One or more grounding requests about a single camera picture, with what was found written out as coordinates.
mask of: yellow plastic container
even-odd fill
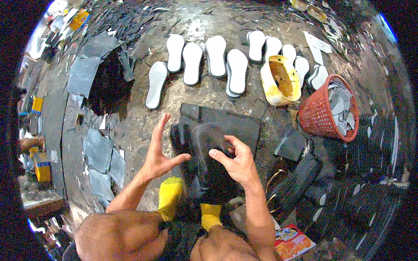
[[[260,70],[265,97],[271,105],[284,106],[301,97],[301,85],[293,64],[282,55],[270,56]]]
[[[29,149],[29,157],[33,159],[34,155],[39,152],[38,147],[32,147]]]
[[[51,162],[46,153],[37,153],[34,157],[35,173],[39,182],[51,180]]]
[[[33,105],[32,105],[31,113],[40,115],[42,111],[42,104],[43,104],[42,98],[33,97]]]
[[[74,17],[73,21],[70,23],[69,27],[74,30],[77,31],[78,28],[80,28],[83,23],[87,20],[87,18],[89,17],[89,13],[86,12],[84,9],[81,9],[76,16]]]

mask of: foot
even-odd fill
[[[202,210],[202,227],[209,232],[209,229],[213,226],[222,226],[222,223],[219,219],[221,214],[222,205],[210,205],[210,204],[200,204],[200,209]]]
[[[172,221],[178,201],[183,192],[183,180],[179,177],[169,177],[160,186],[160,198],[157,212],[164,221]]]

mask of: white paper scrap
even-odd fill
[[[106,128],[106,115],[107,115],[107,113],[103,116],[103,120],[102,120],[102,123],[100,124],[99,129],[105,129]]]

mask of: mesh basket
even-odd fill
[[[306,99],[299,109],[299,121],[302,128],[309,134],[338,138],[346,142],[354,140],[359,129],[359,112],[357,109],[356,99],[351,97],[351,107],[349,111],[353,114],[355,127],[354,130],[348,130],[344,137],[337,128],[331,113],[331,107],[328,100],[328,85],[329,81],[334,78],[340,78],[351,94],[348,83],[338,74],[331,74],[326,78],[325,83],[314,92],[308,99]]]

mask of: foam insole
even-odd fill
[[[148,89],[145,106],[148,109],[156,109],[160,103],[161,90],[164,82],[168,76],[166,64],[163,62],[156,62],[150,69],[148,78],[150,80],[150,87]]]
[[[265,42],[265,35],[262,31],[253,31],[247,34],[247,36],[250,45],[248,57],[253,61],[260,62],[263,59],[262,49]]]
[[[209,74],[214,77],[223,77],[225,69],[225,49],[227,43],[225,39],[217,35],[206,41],[206,51],[209,63]]]
[[[167,68],[175,73],[181,69],[181,52],[184,47],[184,38],[181,35],[173,34],[167,40],[168,63]]]
[[[318,64],[315,64],[314,66],[313,66],[313,73],[311,74],[311,76],[309,76],[309,78],[308,78],[308,84],[309,85],[311,85],[312,86],[312,79],[316,76],[316,75],[318,75],[318,68],[319,68],[319,65]]]
[[[328,77],[328,71],[326,70],[325,66],[321,65],[318,67],[318,74],[312,79],[312,87],[315,90],[318,90],[326,81]]]
[[[285,44],[282,47],[282,54],[286,57],[292,64],[296,58],[296,50],[291,44]]]
[[[239,94],[233,94],[230,90],[229,90],[229,83],[231,81],[231,70],[229,69],[228,63],[227,63],[227,75],[228,75],[228,82],[227,82],[227,88],[226,88],[226,92],[228,94],[228,96],[230,97],[238,97]]]
[[[265,57],[264,61],[268,62],[268,58],[273,55],[278,55],[282,48],[282,42],[276,37],[269,37],[265,40]]]
[[[299,83],[303,86],[306,73],[309,71],[309,62],[303,57],[298,57],[295,60],[295,70],[298,74]]]
[[[241,94],[245,91],[245,73],[248,60],[240,50],[232,49],[227,55],[227,63],[231,70],[229,90],[233,94]]]
[[[183,50],[184,75],[186,85],[195,85],[199,82],[199,67],[203,51],[197,43],[188,43]]]

